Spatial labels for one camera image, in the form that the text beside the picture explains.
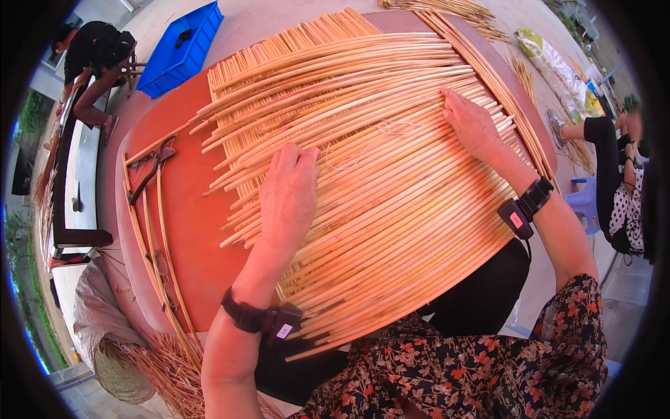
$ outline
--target black band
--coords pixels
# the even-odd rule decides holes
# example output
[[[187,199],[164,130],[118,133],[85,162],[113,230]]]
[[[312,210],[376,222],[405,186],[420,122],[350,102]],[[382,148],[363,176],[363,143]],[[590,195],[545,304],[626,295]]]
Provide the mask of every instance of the black band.
[[[230,317],[235,320],[235,327],[240,328],[245,332],[260,332],[268,315],[268,310],[255,308],[246,302],[237,304],[235,300],[232,299],[232,286],[229,287],[226,294],[224,294],[221,305]]]
[[[533,215],[549,200],[549,191],[553,190],[551,182],[542,176],[539,180],[526,190],[526,192],[519,197],[519,207],[523,211],[529,223],[533,222]]]

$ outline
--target man in black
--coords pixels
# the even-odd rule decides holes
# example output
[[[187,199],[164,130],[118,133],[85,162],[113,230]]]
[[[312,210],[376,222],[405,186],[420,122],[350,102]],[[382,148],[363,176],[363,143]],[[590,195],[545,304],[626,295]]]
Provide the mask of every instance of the man in black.
[[[108,115],[93,104],[105,94],[121,77],[121,65],[135,45],[129,32],[119,32],[109,23],[91,21],[79,29],[63,25],[52,42],[54,52],[68,51],[65,56],[65,87],[60,103],[67,101],[74,79],[84,72],[92,71],[96,81],[77,100],[73,112],[83,123],[102,128],[103,142],[107,143],[119,118]]]

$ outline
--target blue plastic crate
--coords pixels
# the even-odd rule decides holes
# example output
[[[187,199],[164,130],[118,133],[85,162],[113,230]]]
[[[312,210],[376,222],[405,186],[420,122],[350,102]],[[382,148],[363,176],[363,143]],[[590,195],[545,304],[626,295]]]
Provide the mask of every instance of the blue plastic crate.
[[[222,20],[213,1],[170,23],[137,82],[137,90],[156,99],[198,74]],[[189,29],[191,38],[175,48],[179,35]]]

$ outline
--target stool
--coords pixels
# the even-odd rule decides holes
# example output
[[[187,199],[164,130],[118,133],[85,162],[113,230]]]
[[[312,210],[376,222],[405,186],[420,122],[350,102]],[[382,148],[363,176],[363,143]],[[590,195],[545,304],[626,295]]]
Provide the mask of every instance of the stool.
[[[593,176],[572,178],[572,182],[584,183],[584,189],[573,194],[567,194],[565,201],[575,214],[581,214],[586,218],[586,234],[595,234],[600,230],[596,207],[596,178]]]
[[[144,67],[147,65],[146,62],[137,62],[137,55],[135,55],[135,46],[137,46],[137,41],[135,45],[130,50],[128,54],[128,60],[121,67],[121,72],[126,76],[128,82],[128,97],[133,94],[133,89],[135,88],[135,81],[138,76],[142,75],[142,70],[139,70],[139,67]]]

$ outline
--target blue plastic stool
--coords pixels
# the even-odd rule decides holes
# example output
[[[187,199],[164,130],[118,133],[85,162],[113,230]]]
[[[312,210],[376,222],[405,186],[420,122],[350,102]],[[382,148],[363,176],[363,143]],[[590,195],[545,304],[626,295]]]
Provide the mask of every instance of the blue plastic stool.
[[[572,178],[572,182],[584,183],[584,189],[573,194],[567,194],[565,201],[575,214],[581,214],[586,218],[586,234],[595,234],[600,230],[598,222],[598,209],[596,208],[596,178]]]

